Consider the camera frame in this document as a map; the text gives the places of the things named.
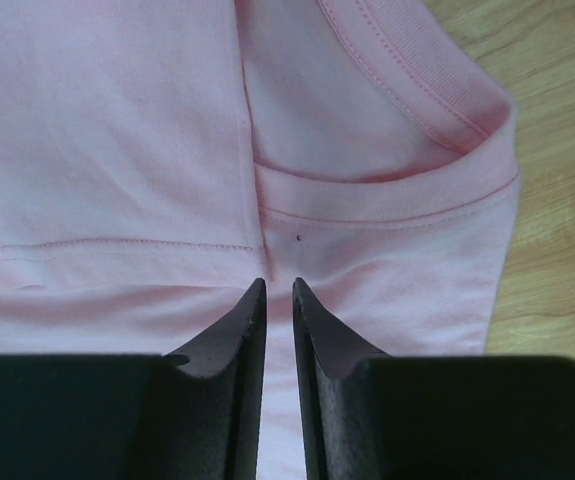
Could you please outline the pink t shirt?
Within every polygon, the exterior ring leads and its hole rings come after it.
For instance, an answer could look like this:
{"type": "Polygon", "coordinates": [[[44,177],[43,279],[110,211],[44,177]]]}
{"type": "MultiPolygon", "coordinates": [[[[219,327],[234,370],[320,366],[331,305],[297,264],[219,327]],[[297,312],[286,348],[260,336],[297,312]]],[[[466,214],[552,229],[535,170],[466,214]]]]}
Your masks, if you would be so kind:
{"type": "Polygon", "coordinates": [[[168,353],[265,279],[257,477],[305,477],[292,285],[479,354],[510,96],[420,1],[0,1],[0,353],[168,353]]]}

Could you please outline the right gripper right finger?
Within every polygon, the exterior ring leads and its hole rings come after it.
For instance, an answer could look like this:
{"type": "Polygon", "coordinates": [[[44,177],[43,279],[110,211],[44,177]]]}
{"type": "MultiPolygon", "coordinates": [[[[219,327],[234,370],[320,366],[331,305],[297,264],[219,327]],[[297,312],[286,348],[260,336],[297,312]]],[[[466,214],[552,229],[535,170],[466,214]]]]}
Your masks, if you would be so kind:
{"type": "Polygon", "coordinates": [[[574,359],[394,357],[292,298],[308,478],[575,479],[574,359]]]}

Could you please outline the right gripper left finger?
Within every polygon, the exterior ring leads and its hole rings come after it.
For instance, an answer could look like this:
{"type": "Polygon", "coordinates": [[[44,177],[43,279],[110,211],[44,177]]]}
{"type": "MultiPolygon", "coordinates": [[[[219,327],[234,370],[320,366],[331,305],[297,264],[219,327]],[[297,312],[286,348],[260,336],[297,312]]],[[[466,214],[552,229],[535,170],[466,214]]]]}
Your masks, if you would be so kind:
{"type": "Polygon", "coordinates": [[[167,355],[0,355],[0,479],[252,479],[266,285],[167,355]]]}

